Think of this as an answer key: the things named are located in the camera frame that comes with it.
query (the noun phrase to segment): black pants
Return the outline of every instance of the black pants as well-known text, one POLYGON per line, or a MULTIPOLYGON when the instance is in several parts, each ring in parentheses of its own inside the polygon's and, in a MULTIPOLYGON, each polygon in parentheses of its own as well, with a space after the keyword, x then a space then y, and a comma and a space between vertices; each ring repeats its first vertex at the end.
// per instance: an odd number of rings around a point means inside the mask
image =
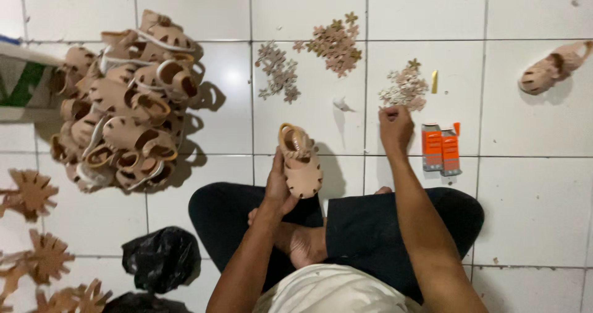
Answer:
MULTIPOLYGON (((264 190, 220 182, 200 188, 191 196, 191 221, 221 272, 243 239, 248 229, 247 215, 259 207, 264 190)), ((455 189, 431 188, 426 193, 451 233, 459 255, 465 256, 484 223, 482 207, 475 198, 455 189)), ((301 200, 283 221, 323 226, 318 197, 301 200)), ((349 265, 423 302, 400 233, 395 194, 330 200, 326 247, 329 258, 325 263, 349 265)), ((263 290, 267 291, 293 271, 290 259, 274 248, 263 290)))

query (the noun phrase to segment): white shirt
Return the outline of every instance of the white shirt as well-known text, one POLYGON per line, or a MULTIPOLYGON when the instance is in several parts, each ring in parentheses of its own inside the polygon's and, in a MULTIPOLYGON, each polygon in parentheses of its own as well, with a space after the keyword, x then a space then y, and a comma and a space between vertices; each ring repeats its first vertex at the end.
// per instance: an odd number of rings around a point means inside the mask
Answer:
POLYGON ((418 313, 420 305, 352 267, 312 264, 263 294, 253 313, 418 313))

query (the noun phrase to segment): orange box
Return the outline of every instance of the orange box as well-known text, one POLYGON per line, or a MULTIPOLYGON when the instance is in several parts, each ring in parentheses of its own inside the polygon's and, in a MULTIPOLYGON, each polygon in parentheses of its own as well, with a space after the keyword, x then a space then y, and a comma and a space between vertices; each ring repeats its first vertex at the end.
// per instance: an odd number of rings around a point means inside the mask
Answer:
POLYGON ((442 130, 442 157, 443 168, 441 175, 444 177, 451 177, 453 175, 461 174, 461 166, 459 164, 459 124, 455 128, 447 128, 442 130))
POLYGON ((436 123, 422 125, 422 168, 425 172, 443 170, 441 128, 436 123))

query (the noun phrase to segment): gold strip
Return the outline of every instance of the gold strip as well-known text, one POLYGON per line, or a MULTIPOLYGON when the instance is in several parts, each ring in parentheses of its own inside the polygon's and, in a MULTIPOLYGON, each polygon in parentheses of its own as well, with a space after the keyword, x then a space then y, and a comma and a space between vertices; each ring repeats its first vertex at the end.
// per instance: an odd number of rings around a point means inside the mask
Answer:
POLYGON ((439 70, 434 70, 432 72, 432 94, 436 94, 436 87, 439 81, 439 70))

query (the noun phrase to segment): person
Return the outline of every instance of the person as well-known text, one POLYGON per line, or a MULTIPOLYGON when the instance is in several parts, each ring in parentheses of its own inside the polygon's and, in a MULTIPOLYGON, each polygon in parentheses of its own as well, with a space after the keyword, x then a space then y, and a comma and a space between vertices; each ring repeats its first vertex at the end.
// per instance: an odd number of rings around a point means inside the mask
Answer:
POLYGON ((477 200, 423 189, 407 159, 414 123, 380 109, 396 193, 330 200, 291 196, 276 150, 267 186, 216 183, 189 214, 221 271, 206 312, 487 312, 461 264, 484 222, 477 200))

